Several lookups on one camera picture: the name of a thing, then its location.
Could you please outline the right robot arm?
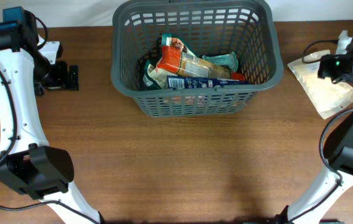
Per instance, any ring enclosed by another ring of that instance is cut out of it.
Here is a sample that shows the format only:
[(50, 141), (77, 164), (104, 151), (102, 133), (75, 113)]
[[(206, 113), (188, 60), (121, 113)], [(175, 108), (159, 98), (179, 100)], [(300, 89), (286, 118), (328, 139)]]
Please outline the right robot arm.
[[(318, 78), (333, 84), (353, 83), (353, 36), (334, 41), (334, 55), (317, 60)], [(323, 167), (310, 188), (287, 205), (271, 223), (320, 223), (339, 197), (353, 186), (353, 108), (336, 113), (324, 127), (319, 140)]]

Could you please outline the beige Pantree rice bag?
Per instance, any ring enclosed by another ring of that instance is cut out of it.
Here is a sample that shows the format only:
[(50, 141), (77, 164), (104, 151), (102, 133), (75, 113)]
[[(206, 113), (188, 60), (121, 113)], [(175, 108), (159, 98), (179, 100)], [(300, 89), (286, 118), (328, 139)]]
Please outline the beige Pantree rice bag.
[(297, 59), (288, 64), (322, 119), (328, 119), (353, 103), (353, 87), (333, 84), (330, 78), (318, 78), (320, 63), (303, 63)]

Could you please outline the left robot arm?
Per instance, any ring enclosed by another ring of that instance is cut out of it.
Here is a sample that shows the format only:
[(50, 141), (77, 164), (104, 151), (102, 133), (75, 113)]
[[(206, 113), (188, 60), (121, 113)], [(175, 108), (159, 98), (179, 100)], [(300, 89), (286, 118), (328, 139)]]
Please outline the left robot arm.
[(0, 182), (49, 206), (65, 223), (103, 223), (74, 181), (70, 154), (51, 147), (36, 98), (45, 91), (77, 91), (78, 67), (61, 60), (58, 41), (40, 36), (40, 19), (23, 7), (0, 22)]

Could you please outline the grey plastic basket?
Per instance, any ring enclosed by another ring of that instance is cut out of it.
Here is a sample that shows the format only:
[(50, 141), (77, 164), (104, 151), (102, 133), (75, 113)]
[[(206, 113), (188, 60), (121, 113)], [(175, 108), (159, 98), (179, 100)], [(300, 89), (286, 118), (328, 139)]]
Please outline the grey plastic basket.
[[(164, 33), (176, 35), (196, 55), (233, 52), (244, 85), (147, 90), (144, 66), (159, 58)], [(126, 1), (113, 15), (111, 81), (152, 117), (236, 113), (283, 76), (278, 38), (264, 0)]]

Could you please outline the teal snack wrapper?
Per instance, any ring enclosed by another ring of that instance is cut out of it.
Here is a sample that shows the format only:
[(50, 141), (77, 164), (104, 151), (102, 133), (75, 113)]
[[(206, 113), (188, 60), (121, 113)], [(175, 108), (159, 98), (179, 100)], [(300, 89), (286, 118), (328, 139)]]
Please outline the teal snack wrapper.
[(213, 63), (215, 65), (219, 65), (222, 67), (229, 68), (232, 72), (237, 72), (239, 62), (235, 52), (231, 52), (230, 54), (217, 55), (217, 56), (202, 56), (202, 59)]

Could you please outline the green food pouch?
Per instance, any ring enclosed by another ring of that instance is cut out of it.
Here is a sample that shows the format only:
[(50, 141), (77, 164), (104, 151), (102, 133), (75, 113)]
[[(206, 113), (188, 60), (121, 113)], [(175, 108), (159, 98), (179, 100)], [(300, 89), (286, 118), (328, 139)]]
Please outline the green food pouch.
[(182, 54), (195, 56), (183, 39), (170, 33), (162, 33), (157, 44), (160, 56), (154, 66), (150, 59), (144, 66), (143, 83), (148, 90), (160, 90), (169, 88), (167, 78), (177, 77)]

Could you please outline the Kleenex tissue multipack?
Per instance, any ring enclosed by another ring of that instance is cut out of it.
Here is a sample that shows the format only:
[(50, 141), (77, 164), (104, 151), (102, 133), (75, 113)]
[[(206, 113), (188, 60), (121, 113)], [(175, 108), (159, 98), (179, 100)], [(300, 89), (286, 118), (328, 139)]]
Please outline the Kleenex tissue multipack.
[(198, 89), (198, 88), (215, 88), (229, 85), (247, 85), (247, 81), (229, 80), (222, 78), (194, 78), (182, 76), (168, 76), (167, 84), (173, 89)]

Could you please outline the orange spaghetti packet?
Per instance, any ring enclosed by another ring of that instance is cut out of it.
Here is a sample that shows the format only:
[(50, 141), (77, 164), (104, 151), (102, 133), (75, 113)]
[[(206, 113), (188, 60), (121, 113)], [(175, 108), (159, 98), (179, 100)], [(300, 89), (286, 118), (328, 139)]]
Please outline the orange spaghetti packet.
[(245, 81), (245, 77), (240, 73), (232, 72), (228, 68), (215, 65), (171, 46), (162, 47), (162, 57), (156, 67), (183, 77)]

